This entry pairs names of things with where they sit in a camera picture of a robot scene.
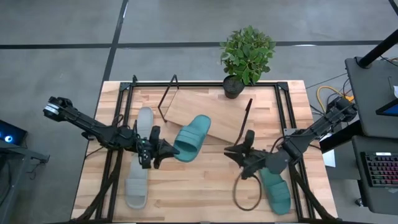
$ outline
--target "wooden table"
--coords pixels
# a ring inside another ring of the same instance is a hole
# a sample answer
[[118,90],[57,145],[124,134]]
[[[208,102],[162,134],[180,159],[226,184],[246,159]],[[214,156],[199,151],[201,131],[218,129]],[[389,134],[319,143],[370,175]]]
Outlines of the wooden table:
[[[298,128],[306,128],[313,123],[310,105],[303,81],[287,81],[294,115]],[[120,82],[105,82],[101,90],[98,110],[95,118],[104,124],[111,124]],[[175,94],[175,87],[170,88],[162,104],[162,111]],[[248,99],[252,98],[248,121],[245,129],[256,132],[254,147],[270,149],[273,142],[282,135],[275,90],[273,87],[247,87],[235,100],[224,96],[221,87],[180,87],[189,89],[199,95],[212,97],[233,105],[245,108]],[[165,87],[135,87],[132,97],[129,125],[132,126],[138,111],[143,106],[150,106],[154,111],[154,125],[161,127],[162,138],[173,143],[181,126],[171,122],[164,123],[157,105],[164,94]],[[285,118],[290,125],[285,97],[282,94]],[[292,199],[292,207],[286,215],[276,215],[271,211],[266,196],[263,194],[259,206],[244,212],[232,201],[232,186],[239,175],[239,167],[223,155],[223,149],[231,145],[228,142],[208,136],[198,157],[191,163],[182,163],[174,158],[163,160],[160,169],[149,171],[149,191],[147,205],[142,210],[129,208],[124,200],[124,180],[129,174],[131,153],[125,151],[119,179],[118,193],[114,210],[114,222],[296,222],[297,216]],[[88,145],[87,153],[99,148],[97,142]],[[103,175],[106,150],[92,154],[83,165],[80,183],[72,211],[72,218],[78,217],[98,193]],[[333,216],[337,216],[335,203],[318,149],[309,147],[304,154],[310,188],[320,203]],[[289,172],[286,169],[282,178],[291,187]],[[237,198],[244,207],[251,207],[257,200],[258,185],[255,180],[240,181]],[[307,217],[305,198],[300,190],[303,212]],[[105,198],[103,216],[108,211],[108,200]]]

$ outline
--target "black pot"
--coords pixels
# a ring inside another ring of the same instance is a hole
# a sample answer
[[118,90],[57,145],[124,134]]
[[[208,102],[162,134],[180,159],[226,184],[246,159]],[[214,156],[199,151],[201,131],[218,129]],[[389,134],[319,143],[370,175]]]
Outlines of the black pot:
[[225,96],[229,99],[235,99],[244,89],[241,80],[236,79],[234,75],[228,75],[223,82]]

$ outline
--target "keyboard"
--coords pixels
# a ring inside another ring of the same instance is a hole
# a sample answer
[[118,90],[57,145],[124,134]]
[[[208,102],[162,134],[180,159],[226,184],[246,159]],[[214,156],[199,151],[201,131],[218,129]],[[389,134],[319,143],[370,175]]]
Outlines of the keyboard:
[[371,187],[398,187],[398,153],[362,152]]

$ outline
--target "concrete floor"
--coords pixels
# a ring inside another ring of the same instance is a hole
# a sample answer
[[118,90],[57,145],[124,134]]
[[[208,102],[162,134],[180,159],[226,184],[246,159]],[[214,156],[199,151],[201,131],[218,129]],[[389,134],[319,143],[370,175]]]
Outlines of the concrete floor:
[[[2,0],[0,45],[109,44],[121,5],[122,0]],[[397,22],[387,0],[139,0],[129,1],[119,42],[218,42],[249,24],[276,41],[382,40]],[[345,58],[373,47],[277,47],[271,72],[262,79],[304,80],[311,86],[345,73]],[[0,119],[28,130],[29,149],[51,154],[35,180],[26,177],[11,223],[69,219],[87,142],[78,128],[45,118],[42,108],[50,96],[64,96],[94,115],[108,55],[109,49],[0,50]],[[217,47],[118,49],[109,79],[130,80],[135,74],[140,80],[169,80],[175,73],[180,80],[222,80],[219,55]],[[384,56],[397,55],[394,47]],[[343,75],[324,85],[339,90],[346,79]],[[318,109],[319,86],[307,90]],[[329,94],[321,93],[324,102]],[[340,218],[398,221],[397,216],[357,207],[356,182],[338,178],[330,174]]]

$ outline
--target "slide sandal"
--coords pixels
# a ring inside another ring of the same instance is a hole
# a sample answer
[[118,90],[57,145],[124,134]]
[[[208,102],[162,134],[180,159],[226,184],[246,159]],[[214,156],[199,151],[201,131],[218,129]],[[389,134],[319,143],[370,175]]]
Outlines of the slide sandal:
[[205,115],[198,115],[188,125],[182,127],[174,141],[174,148],[180,154],[174,158],[181,162],[191,162],[196,158],[210,129],[211,119]]
[[[140,137],[149,139],[154,122],[151,108],[143,107],[138,112],[137,132]],[[144,208],[148,196],[148,170],[143,169],[138,161],[138,154],[132,153],[130,174],[125,181],[126,203],[131,208]]]
[[272,211],[278,215],[288,213],[290,210],[290,192],[286,181],[279,174],[271,174],[268,168],[261,169],[259,173]]

